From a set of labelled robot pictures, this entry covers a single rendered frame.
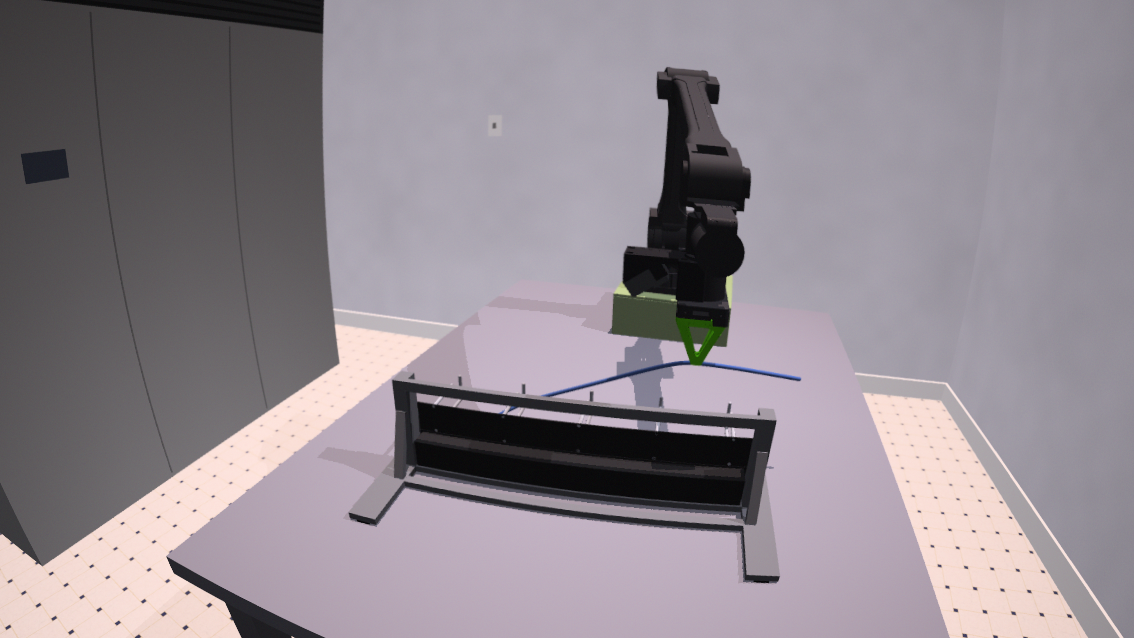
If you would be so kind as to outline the blue cable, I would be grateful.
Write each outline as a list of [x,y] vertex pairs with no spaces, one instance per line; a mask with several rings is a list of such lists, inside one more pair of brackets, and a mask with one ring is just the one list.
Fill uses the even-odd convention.
[[[644,369],[632,371],[632,372],[628,372],[628,373],[624,373],[621,375],[617,375],[617,376],[613,376],[613,377],[598,380],[598,381],[590,382],[587,384],[583,384],[583,385],[579,385],[579,386],[562,389],[560,391],[548,393],[545,395],[547,397],[560,395],[560,394],[568,393],[568,392],[572,392],[572,391],[575,391],[575,390],[579,390],[579,389],[583,389],[583,388],[595,386],[595,385],[599,385],[599,384],[603,384],[606,382],[610,382],[610,381],[618,380],[618,378],[626,378],[626,377],[629,377],[629,376],[633,376],[633,375],[637,375],[637,374],[641,374],[641,373],[645,373],[645,372],[649,372],[649,371],[657,371],[657,369],[662,369],[662,368],[672,367],[672,366],[679,366],[679,365],[691,365],[691,364],[689,364],[689,361],[670,361],[670,363],[665,363],[665,364],[655,365],[655,366],[648,367],[648,368],[644,368]],[[789,380],[801,381],[801,378],[796,377],[796,376],[790,376],[790,375],[785,375],[785,374],[779,374],[779,373],[773,373],[773,372],[768,372],[768,371],[750,369],[750,368],[744,368],[744,367],[738,367],[738,366],[731,366],[731,365],[725,365],[725,364],[717,364],[717,363],[703,361],[701,366],[716,367],[716,368],[722,368],[722,369],[729,369],[729,371],[742,371],[742,372],[748,372],[748,373],[754,373],[754,374],[760,374],[760,375],[765,375],[765,376],[772,376],[772,377],[777,377],[777,378],[789,378]]]

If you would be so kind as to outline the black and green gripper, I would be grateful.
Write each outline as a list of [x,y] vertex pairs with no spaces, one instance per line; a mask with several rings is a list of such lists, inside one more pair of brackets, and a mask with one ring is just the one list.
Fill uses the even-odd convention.
[[[677,300],[676,323],[691,365],[701,366],[718,338],[722,334],[723,329],[728,327],[730,311],[726,291],[726,279],[727,277],[714,278],[706,275],[704,301]],[[712,330],[708,331],[699,352],[695,351],[689,327],[709,327]]]

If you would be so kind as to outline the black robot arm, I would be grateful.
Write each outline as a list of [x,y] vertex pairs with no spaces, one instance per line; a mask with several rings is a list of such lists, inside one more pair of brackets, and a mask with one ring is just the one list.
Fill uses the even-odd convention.
[[743,263],[735,215],[750,198],[751,172],[716,121],[717,78],[670,67],[657,76],[657,96],[668,100],[662,199],[650,209],[650,248],[627,246],[624,253],[623,284],[632,297],[649,292],[704,301],[706,274],[730,277]]

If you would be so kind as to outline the black patch panel rack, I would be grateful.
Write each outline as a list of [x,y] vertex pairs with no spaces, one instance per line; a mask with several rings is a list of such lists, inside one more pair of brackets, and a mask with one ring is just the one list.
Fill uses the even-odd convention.
[[[663,397],[655,408],[593,402],[593,390],[590,401],[582,401],[528,395],[525,383],[521,394],[464,388],[462,375],[459,386],[414,378],[406,371],[392,378],[393,459],[348,512],[357,522],[378,524],[406,486],[555,514],[742,531],[745,580],[779,581],[765,480],[775,409],[733,414],[729,402],[727,412],[691,411],[662,408]],[[416,393],[440,397],[431,405],[418,402]],[[457,408],[462,400],[439,405],[445,397],[507,408],[500,414]],[[517,416],[507,415],[511,407],[521,407]],[[522,417],[525,408],[581,416],[578,423]],[[590,425],[592,416],[655,422],[655,431]],[[733,437],[728,428],[725,436],[665,432],[661,422],[728,427]],[[735,437],[735,428],[754,429],[753,439]],[[416,471],[566,497],[741,512],[741,519],[521,497],[412,477]]]

